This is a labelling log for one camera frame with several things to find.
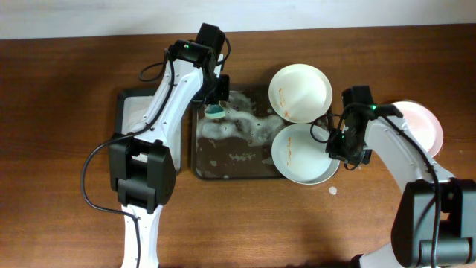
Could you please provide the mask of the green yellow sponge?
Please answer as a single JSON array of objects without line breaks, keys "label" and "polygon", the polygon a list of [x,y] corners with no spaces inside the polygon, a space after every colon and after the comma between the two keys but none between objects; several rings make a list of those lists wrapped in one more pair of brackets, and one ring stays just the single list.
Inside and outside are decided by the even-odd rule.
[{"label": "green yellow sponge", "polygon": [[204,114],[208,119],[220,119],[226,116],[224,108],[219,103],[207,105]]}]

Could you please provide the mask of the pink plastic plate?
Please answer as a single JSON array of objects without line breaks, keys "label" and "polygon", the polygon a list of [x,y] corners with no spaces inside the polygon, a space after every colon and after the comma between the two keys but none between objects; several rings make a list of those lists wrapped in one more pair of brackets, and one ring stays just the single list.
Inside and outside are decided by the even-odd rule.
[{"label": "pink plastic plate", "polygon": [[437,117],[423,105],[402,100],[393,105],[403,114],[409,130],[422,147],[435,157],[443,146],[443,128]]}]

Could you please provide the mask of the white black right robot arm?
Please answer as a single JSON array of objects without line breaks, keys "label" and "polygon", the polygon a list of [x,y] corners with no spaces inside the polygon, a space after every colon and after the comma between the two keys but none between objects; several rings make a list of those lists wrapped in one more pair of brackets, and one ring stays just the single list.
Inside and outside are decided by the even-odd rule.
[{"label": "white black right robot arm", "polygon": [[449,267],[475,262],[475,181],[437,164],[393,105],[349,103],[327,142],[333,159],[358,166],[376,153],[402,191],[390,243],[351,267]]}]

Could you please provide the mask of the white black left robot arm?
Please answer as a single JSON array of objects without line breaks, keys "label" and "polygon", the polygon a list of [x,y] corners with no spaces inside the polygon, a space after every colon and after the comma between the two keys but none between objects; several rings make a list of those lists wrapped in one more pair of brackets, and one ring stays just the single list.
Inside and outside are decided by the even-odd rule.
[{"label": "white black left robot arm", "polygon": [[158,267],[158,225],[176,183],[172,150],[181,118],[192,102],[217,106],[228,97],[221,70],[228,39],[178,40],[164,52],[163,77],[145,113],[108,144],[112,190],[124,218],[123,267]]}]

